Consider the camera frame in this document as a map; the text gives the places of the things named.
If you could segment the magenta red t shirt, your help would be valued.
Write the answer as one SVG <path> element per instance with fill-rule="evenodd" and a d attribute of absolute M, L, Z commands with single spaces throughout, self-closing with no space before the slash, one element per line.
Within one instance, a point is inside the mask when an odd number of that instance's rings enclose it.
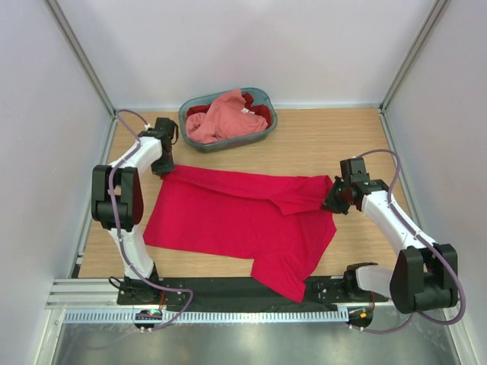
<path fill-rule="evenodd" d="M 163 178 L 148 220 L 149 246 L 253 262 L 250 275 L 296 303 L 336 225 L 321 204 L 322 176 L 269 176 L 179 165 Z"/>

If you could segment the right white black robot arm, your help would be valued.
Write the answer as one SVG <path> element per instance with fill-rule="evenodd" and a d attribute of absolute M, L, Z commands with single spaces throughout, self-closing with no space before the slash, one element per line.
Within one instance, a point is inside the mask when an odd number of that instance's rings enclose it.
<path fill-rule="evenodd" d="M 450 244 L 438 244 L 425 234 L 398 205 L 392 185 L 372 179 L 363 157 L 341 160 L 340 176 L 322 208 L 348 214 L 350 207 L 367 216 L 379 228 L 396 254 L 392 270 L 376 263 L 350 265 L 342 290 L 353 301 L 369 292 L 392 300 L 400 313 L 464 307 L 464 292 L 457 271 L 457 252 Z"/>

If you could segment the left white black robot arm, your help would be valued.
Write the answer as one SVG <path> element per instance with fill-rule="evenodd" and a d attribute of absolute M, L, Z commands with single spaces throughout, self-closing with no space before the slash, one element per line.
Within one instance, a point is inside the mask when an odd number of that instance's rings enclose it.
<path fill-rule="evenodd" d="M 162 177 L 175 168 L 172 146 L 177 124 L 168 118 L 133 133 L 135 142 L 109 164 L 93 168 L 91 216 L 115 241 L 124 265 L 122 280 L 110 278 L 121 305 L 156 304 L 162 297 L 157 266 L 148 254 L 140 223 L 144 214 L 141 175 L 150 170 Z"/>

